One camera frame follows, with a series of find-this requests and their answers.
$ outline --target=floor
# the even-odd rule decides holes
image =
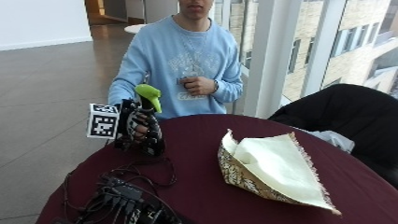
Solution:
[[[87,104],[106,103],[133,37],[123,27],[91,26],[91,42],[0,51],[0,224],[34,223],[66,173],[103,146],[85,137]]]
[[[93,25],[110,25],[110,24],[119,24],[119,23],[125,23],[125,25],[126,25],[125,21],[117,21],[117,20],[109,19],[107,17],[105,17],[99,13],[86,13],[86,17],[87,17],[87,24],[90,26],[93,26]]]

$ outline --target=glass wall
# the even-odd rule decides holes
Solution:
[[[267,81],[283,79],[282,97],[268,96],[278,98],[282,105],[336,83],[362,85],[398,97],[398,0],[302,0],[298,3],[295,0],[283,3],[275,0],[215,1],[215,22],[230,30],[238,43],[244,92],[250,88],[247,78],[252,78],[248,73],[255,69],[256,72],[263,70],[259,72]],[[283,20],[287,22],[291,18],[286,13],[288,10],[296,11],[298,17],[284,24]],[[255,29],[266,24],[268,31],[255,35]],[[270,44],[274,34],[279,34],[278,38],[284,37],[286,29],[294,29],[292,41],[263,49],[262,45]],[[274,48],[282,50],[284,46],[290,46],[286,64],[283,58],[276,58],[275,62],[279,59],[280,63],[267,64],[267,69],[252,68],[254,49],[278,57]],[[251,104],[251,98],[240,97],[235,114],[242,113],[244,101],[250,104],[247,107],[258,107],[259,103]]]
[[[347,1],[322,89],[350,83],[391,93],[396,89],[398,0]]]
[[[324,6],[323,3],[323,0],[318,0],[303,1],[300,4],[291,56],[283,85],[283,97],[286,97],[288,101],[299,99],[300,96],[307,74],[307,65],[311,58],[312,42]]]
[[[214,21],[228,29],[236,41],[243,89],[246,88],[251,62],[256,5],[258,2],[254,0],[216,0],[214,5]],[[242,114],[243,102],[244,92],[238,101],[230,104],[228,111],[234,114]]]

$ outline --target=man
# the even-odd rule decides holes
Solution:
[[[146,82],[161,91],[158,120],[226,113],[223,103],[242,93],[236,42],[208,19],[211,5],[212,0],[179,0],[177,15],[141,28],[109,88],[110,105],[135,99],[134,87]],[[133,121],[146,118],[139,114]],[[135,140],[143,139],[145,126],[133,124]]]

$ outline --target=round table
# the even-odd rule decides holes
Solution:
[[[319,181],[342,216],[306,205],[266,200],[223,182],[218,167],[218,146],[227,129],[235,140],[294,132],[312,159]],[[166,142],[163,156],[174,164],[177,182],[158,189],[161,198],[189,223],[268,224],[396,224],[398,191],[350,154],[307,133],[266,119],[236,115],[195,115],[161,122]],[[95,191],[98,174],[130,163],[137,151],[122,152],[113,145],[99,149],[75,168],[67,180],[67,199],[83,206]],[[145,166],[142,172],[162,182],[169,169]],[[65,218],[62,185],[51,193],[37,223]],[[67,212],[74,220],[77,213]]]
[[[130,26],[125,26],[123,30],[130,33],[130,34],[135,34],[141,28],[145,26],[146,24],[137,24],[137,25],[130,25]]]

